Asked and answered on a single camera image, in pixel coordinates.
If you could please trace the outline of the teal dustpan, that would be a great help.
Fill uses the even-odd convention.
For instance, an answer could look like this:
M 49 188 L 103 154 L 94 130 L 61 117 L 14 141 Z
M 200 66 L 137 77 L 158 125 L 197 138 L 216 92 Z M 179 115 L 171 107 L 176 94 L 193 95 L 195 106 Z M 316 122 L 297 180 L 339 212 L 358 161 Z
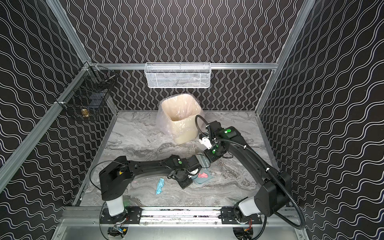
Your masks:
M 211 172 L 204 168 L 201 169 L 200 172 L 195 175 L 191 176 L 191 180 L 196 184 L 196 185 L 203 185 L 209 182 L 213 178 Z

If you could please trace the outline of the teal hand brush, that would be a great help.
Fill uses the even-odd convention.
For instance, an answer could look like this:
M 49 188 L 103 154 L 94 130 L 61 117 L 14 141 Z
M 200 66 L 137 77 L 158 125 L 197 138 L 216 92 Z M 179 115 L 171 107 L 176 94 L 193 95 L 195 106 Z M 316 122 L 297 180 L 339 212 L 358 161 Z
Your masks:
M 211 167 L 211 162 L 204 154 L 196 154 L 196 158 L 198 159 L 201 168 L 208 169 Z

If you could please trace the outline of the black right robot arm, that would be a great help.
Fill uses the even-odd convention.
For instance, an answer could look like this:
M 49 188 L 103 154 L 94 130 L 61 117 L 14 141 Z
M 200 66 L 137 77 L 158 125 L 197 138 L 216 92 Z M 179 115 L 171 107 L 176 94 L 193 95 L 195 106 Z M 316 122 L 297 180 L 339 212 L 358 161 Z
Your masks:
M 223 128 L 217 121 L 208 123 L 201 115 L 195 117 L 195 124 L 200 133 L 199 141 L 206 147 L 204 155 L 209 163 L 223 158 L 226 153 L 231 154 L 260 185 L 255 196 L 234 205 L 234 215 L 238 222 L 245 222 L 255 214 L 264 217 L 276 215 L 298 230 L 305 228 L 303 211 L 292 196 L 292 179 L 286 172 L 278 171 L 263 160 L 235 127 Z M 292 203 L 299 216 L 297 224 L 279 213 L 288 203 Z

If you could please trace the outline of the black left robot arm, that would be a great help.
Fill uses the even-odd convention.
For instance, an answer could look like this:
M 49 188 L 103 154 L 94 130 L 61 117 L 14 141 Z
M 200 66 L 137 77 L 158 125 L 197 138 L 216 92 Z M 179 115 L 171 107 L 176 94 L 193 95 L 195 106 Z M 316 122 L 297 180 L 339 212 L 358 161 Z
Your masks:
M 135 179 L 169 177 L 185 189 L 192 183 L 192 172 L 201 168 L 195 155 L 189 158 L 171 155 L 162 160 L 145 162 L 129 161 L 127 157 L 120 156 L 99 172 L 102 200 L 107 204 L 109 215 L 115 217 L 125 211 L 123 194 Z

